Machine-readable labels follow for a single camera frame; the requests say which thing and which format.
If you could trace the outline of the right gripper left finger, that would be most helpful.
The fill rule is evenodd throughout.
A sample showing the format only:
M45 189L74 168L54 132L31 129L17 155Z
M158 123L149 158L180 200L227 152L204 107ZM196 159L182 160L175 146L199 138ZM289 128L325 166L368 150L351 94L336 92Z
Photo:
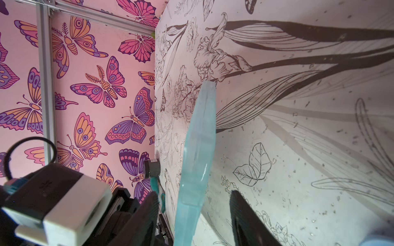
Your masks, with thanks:
M136 212L109 242L110 246L153 246L159 215L156 192L150 192Z

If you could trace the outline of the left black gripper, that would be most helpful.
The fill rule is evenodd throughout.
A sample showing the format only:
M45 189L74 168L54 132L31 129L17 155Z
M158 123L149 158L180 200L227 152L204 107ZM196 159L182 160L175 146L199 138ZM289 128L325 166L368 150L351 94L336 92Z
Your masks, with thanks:
M115 238L121 227L142 203L136 198L131 198L127 189L115 189L107 210L84 245L109 246L109 242Z

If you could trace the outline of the green transparent ruler set pouch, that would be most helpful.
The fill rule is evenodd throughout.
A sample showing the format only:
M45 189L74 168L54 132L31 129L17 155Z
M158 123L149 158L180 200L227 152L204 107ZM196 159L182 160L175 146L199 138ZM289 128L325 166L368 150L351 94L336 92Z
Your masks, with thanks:
M186 134L174 245L190 246L205 200L216 143L216 85L204 81Z

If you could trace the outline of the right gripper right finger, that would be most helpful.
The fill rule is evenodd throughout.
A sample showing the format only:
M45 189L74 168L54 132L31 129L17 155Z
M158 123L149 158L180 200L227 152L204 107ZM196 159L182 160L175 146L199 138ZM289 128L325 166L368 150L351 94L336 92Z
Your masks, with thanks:
M230 196L230 213L236 246L280 246L237 190Z

